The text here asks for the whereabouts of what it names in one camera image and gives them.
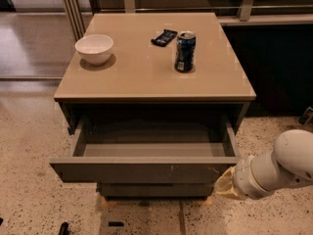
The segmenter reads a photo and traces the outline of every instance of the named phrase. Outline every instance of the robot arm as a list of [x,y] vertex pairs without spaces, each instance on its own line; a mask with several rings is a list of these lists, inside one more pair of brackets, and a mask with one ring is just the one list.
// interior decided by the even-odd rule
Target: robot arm
[[231,199],[261,199],[282,188],[313,184],[313,134],[304,130],[282,133],[273,152],[249,156],[230,167],[215,183],[218,195]]

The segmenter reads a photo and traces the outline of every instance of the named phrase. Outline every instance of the floor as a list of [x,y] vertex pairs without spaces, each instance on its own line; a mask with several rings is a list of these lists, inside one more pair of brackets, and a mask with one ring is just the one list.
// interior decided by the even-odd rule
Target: floor
[[[60,75],[73,53],[64,15],[0,14],[0,74]],[[49,159],[65,157],[71,137],[54,102],[58,81],[0,81],[0,234],[312,234],[312,186],[259,200],[213,194],[201,200],[107,202],[91,183],[64,184]],[[285,130],[313,131],[296,117],[247,117],[237,134],[242,156],[270,151]]]

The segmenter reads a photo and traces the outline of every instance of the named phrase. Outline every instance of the soda can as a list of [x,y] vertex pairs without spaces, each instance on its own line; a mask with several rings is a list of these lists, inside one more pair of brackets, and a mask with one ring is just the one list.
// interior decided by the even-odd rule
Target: soda can
[[177,36],[177,52],[175,69],[188,72],[194,66],[194,52],[196,48],[196,35],[191,31],[182,31]]

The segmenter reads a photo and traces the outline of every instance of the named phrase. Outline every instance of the white bowl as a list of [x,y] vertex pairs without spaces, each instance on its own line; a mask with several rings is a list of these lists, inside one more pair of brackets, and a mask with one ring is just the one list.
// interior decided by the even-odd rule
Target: white bowl
[[88,35],[79,39],[75,49],[80,57],[93,66],[104,64],[112,54],[113,40],[107,35]]

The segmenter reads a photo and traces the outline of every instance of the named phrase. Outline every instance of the speckled floor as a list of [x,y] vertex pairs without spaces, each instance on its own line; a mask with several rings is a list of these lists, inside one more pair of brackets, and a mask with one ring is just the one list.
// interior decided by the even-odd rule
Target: speckled floor
[[[207,201],[106,202],[95,184],[64,184],[49,166],[50,158],[67,156],[71,138],[53,100],[57,86],[0,82],[0,234],[58,234],[65,221],[71,235],[312,234],[312,186],[260,201],[213,194]],[[280,133],[293,128],[313,131],[296,117],[247,117],[237,134],[241,154],[267,152]]]

